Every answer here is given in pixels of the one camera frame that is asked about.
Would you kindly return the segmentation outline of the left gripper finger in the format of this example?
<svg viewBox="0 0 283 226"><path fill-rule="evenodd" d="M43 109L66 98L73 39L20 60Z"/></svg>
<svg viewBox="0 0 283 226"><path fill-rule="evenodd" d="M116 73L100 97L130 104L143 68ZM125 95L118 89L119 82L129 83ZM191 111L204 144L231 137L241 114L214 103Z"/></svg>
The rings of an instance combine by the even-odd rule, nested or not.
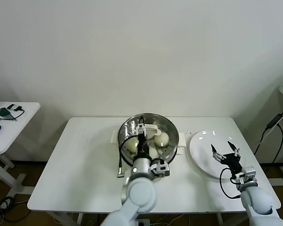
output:
<svg viewBox="0 0 283 226"><path fill-rule="evenodd" d="M136 127L136 134L138 136L141 136L141 135L143 135L144 137L147 136L146 126L144 124L144 117L143 116L141 116L138 119L138 124L137 124L137 127Z"/></svg>

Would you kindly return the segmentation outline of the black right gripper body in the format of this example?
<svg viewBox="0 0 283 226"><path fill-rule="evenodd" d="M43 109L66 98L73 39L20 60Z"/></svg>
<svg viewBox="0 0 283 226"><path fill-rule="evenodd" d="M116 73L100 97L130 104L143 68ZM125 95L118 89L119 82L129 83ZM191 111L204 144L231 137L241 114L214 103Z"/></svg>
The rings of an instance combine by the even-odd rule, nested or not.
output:
<svg viewBox="0 0 283 226"><path fill-rule="evenodd" d="M242 171L242 165L240 164L241 156L235 153L224 154L224 158L221 160L221 164L229 167L231 174L236 175Z"/></svg>

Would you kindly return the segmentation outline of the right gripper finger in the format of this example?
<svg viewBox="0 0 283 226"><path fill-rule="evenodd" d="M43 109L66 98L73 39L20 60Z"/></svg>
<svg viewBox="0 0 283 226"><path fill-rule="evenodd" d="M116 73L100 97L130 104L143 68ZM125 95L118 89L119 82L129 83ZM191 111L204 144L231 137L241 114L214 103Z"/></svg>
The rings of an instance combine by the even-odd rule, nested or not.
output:
<svg viewBox="0 0 283 226"><path fill-rule="evenodd" d="M239 151L240 149L237 148L233 143L231 143L230 141L228 141L228 144L230 146L230 148L232 149L232 153L229 153L227 154L228 157L237 157L237 158L240 158L240 154L239 154Z"/></svg>
<svg viewBox="0 0 283 226"><path fill-rule="evenodd" d="M221 162L221 161L226 159L226 157L224 155L217 152L217 150L215 149L215 147L212 144L211 144L211 148L212 148L213 158L216 161Z"/></svg>

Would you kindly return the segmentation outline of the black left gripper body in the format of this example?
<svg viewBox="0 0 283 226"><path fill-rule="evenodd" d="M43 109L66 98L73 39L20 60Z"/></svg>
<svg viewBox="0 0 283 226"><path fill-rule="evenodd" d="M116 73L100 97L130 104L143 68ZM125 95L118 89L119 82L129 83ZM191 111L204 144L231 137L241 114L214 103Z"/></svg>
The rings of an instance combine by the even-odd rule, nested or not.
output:
<svg viewBox="0 0 283 226"><path fill-rule="evenodd" d="M147 144L147 139L144 135L138 135L138 145L137 145L137 154L135 155L135 159L138 158L147 158L150 159L149 154L149 146Z"/></svg>

